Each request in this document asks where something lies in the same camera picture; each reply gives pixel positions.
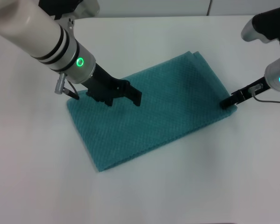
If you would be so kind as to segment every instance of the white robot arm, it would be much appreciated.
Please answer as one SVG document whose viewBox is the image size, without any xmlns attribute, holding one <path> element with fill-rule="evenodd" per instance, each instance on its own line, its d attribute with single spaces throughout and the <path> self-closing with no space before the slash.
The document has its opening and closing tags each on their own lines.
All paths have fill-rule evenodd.
<svg viewBox="0 0 280 224">
<path fill-rule="evenodd" d="M 128 81 L 111 77 L 74 37 L 74 20 L 95 16 L 97 1 L 41 0 L 39 5 L 30 0 L 0 0 L 0 35 L 60 74 L 55 93 L 79 99 L 64 88 L 67 79 L 84 85 L 88 96 L 109 106 L 119 97 L 140 106 L 141 92 Z"/>
<path fill-rule="evenodd" d="M 244 41 L 261 40 L 263 43 L 278 40 L 280 42 L 280 8 L 254 16 L 241 33 Z M 280 103 L 280 101 L 259 100 L 255 96 L 269 89 L 280 91 L 280 58 L 269 64 L 265 75 L 254 83 L 232 93 L 221 102 L 223 109 L 255 98 L 259 102 Z"/>
</svg>

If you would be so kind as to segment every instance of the cable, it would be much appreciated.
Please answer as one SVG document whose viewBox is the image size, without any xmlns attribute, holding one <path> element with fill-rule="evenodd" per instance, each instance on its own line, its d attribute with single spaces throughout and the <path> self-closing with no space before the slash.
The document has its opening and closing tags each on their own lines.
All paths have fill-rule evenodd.
<svg viewBox="0 0 280 224">
<path fill-rule="evenodd" d="M 257 99 L 256 98 L 256 94 L 255 94 L 255 88 L 250 88 L 250 91 L 251 91 L 251 94 L 253 96 L 253 98 L 255 100 L 257 100 L 258 102 L 261 102 L 261 103 L 276 103 L 276 104 L 280 104 L 280 101 L 273 101 L 273 100 L 260 100 L 260 99 Z"/>
<path fill-rule="evenodd" d="M 78 92 L 76 91 L 76 88 L 74 87 L 74 85 L 73 85 L 69 80 L 67 80 L 67 81 L 68 81 L 68 83 L 70 84 L 70 86 L 73 88 L 75 94 L 76 94 L 76 95 L 79 95 Z"/>
<path fill-rule="evenodd" d="M 210 8 L 211 8 L 212 4 L 213 4 L 213 0 L 210 0 L 209 8 L 208 8 L 207 13 L 206 13 L 207 16 L 210 15 Z"/>
</svg>

